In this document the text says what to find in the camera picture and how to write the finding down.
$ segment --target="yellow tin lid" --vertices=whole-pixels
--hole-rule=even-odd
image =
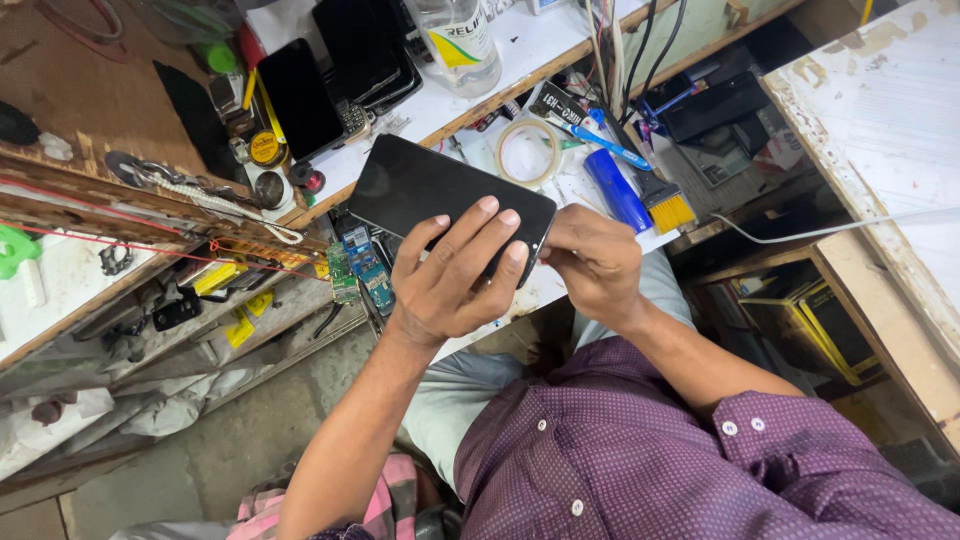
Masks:
[[[250,141],[250,159],[261,167],[272,169],[287,159],[287,145],[278,141],[271,130],[257,132]]]

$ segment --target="concrete floor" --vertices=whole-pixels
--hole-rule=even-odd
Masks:
[[[470,346],[525,360],[540,336],[569,338],[569,303],[555,303]],[[60,498],[69,540],[107,540],[153,521],[233,521],[251,488],[306,449],[370,355],[366,325]],[[403,428],[397,441],[413,447]]]

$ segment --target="blue toothbrush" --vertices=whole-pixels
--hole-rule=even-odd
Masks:
[[[603,146],[607,150],[610,150],[614,154],[617,154],[618,156],[626,160],[630,165],[633,165],[634,167],[640,169],[641,171],[649,171],[652,168],[650,166],[650,163],[648,163],[644,158],[641,158],[637,154],[634,154],[633,152],[627,150],[622,146],[617,146],[604,138],[594,135],[593,133],[591,133],[589,130],[585,128],[581,128],[580,126],[574,126],[569,122],[558,120],[557,118],[554,118],[550,115],[547,115],[545,117],[541,116],[541,118],[543,118],[547,122],[553,124],[554,126],[557,126],[562,130],[567,130],[571,132],[573,136],[579,139],[587,140],[589,142],[595,142],[600,146]]]

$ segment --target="purple polka dot shirt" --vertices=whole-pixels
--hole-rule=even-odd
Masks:
[[[960,538],[822,400],[744,392],[702,423],[621,337],[507,386],[454,474],[464,538]]]

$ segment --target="man's left hand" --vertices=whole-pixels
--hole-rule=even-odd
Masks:
[[[423,262],[420,254],[447,230],[450,218],[437,216],[410,231],[396,255],[396,308],[385,332],[402,336],[411,346],[436,350],[448,338],[466,335],[507,312],[528,249],[519,240],[512,242],[493,279],[487,282],[480,277],[520,225],[516,211],[498,210],[499,202],[493,196],[480,199]]]

